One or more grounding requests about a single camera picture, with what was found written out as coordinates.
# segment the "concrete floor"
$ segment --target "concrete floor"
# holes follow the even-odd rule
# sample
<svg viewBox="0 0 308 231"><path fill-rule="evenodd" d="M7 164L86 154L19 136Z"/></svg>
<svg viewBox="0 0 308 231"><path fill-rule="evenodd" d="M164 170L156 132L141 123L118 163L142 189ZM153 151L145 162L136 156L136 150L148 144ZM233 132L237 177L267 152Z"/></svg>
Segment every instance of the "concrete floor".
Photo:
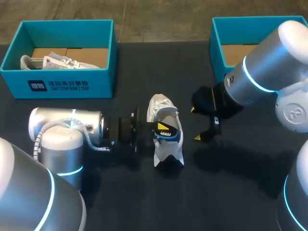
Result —
<svg viewBox="0 0 308 231"><path fill-rule="evenodd" d="M121 42L208 40L217 16L302 15L308 0L0 0L0 44L22 20L113 19Z"/></svg>

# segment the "white sneaker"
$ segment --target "white sneaker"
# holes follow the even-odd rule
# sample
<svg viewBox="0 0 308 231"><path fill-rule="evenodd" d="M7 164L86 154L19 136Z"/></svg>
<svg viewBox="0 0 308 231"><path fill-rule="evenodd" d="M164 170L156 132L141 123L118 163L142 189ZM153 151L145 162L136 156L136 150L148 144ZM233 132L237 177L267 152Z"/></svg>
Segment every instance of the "white sneaker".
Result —
<svg viewBox="0 0 308 231"><path fill-rule="evenodd" d="M20 59L21 70L33 69L97 69L99 67L92 64L85 64L72 60L65 56L60 56L55 53L50 53L49 56L44 56L43 59L31 58L23 55Z"/></svg>
<svg viewBox="0 0 308 231"><path fill-rule="evenodd" d="M182 154L183 129L178 116L178 109L163 94L154 95L149 104L147 122L156 122L154 135L154 166L164 161L169 155L174 156L184 165Z"/></svg>

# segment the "white cable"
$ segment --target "white cable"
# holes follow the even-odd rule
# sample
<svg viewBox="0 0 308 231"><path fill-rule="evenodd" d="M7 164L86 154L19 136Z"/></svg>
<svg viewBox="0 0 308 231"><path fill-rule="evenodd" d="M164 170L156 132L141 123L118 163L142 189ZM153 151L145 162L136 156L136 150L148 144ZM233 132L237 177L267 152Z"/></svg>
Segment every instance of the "white cable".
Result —
<svg viewBox="0 0 308 231"><path fill-rule="evenodd" d="M80 120L75 119L75 118L65 118L65 119L60 119L60 120L56 120L56 121L53 121L53 122L49 122L41 128L41 130L39 131L38 136L37 136L37 138L35 139L35 142L34 142L33 158L36 161L38 161L38 154L40 153L40 141L42 139L42 135L48 129L50 129L54 126L58 126L58 125L62 125L62 126L71 128L71 126L69 126L67 123L71 123L72 121L77 123L77 127L82 129L83 133L86 136L87 143L88 143L88 145L91 149L93 149L95 151L100 151L100 152L110 152L111 151L111 149L109 147L95 147L91 142L91 139L90 139L90 136L89 136L89 133L87 131L86 126Z"/></svg>

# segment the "cardboard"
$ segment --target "cardboard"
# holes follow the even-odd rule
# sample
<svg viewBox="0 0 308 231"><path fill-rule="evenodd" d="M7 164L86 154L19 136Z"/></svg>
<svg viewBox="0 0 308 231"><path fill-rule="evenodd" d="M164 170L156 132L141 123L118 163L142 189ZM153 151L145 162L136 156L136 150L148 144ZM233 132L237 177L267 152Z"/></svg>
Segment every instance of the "cardboard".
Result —
<svg viewBox="0 0 308 231"><path fill-rule="evenodd" d="M78 62L96 65L99 68L106 68L108 60L108 49L107 48L67 49L66 57L73 60L77 60Z"/></svg>
<svg viewBox="0 0 308 231"><path fill-rule="evenodd" d="M78 62L96 65L99 68L107 67L107 48L35 48L32 58L42 59L44 56L48 56L51 52L77 60Z"/></svg>
<svg viewBox="0 0 308 231"><path fill-rule="evenodd" d="M51 52L54 52L60 56L66 55L67 48L35 48L32 53L32 58L42 59L44 56L50 55Z"/></svg>
<svg viewBox="0 0 308 231"><path fill-rule="evenodd" d="M222 45L227 66L235 66L243 60L257 45Z"/></svg>

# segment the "black table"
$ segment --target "black table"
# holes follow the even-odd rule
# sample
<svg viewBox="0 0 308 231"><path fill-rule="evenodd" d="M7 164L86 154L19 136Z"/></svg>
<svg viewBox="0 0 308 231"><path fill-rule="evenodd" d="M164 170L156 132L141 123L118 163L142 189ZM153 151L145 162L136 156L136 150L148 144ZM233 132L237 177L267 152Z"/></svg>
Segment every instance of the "black table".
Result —
<svg viewBox="0 0 308 231"><path fill-rule="evenodd" d="M191 114L191 95L214 78L207 42L120 43L113 99L14 100L0 79L0 137L32 153L28 117L35 107L101 110L124 116L138 106L146 120L149 99L163 93L178 107L185 167L154 169L153 148L139 168L126 158L89 154L84 196L87 231L278 231L277 195L308 135L279 124L269 95L232 119L210 144L193 138L208 119ZM0 62L8 46L0 46Z"/></svg>

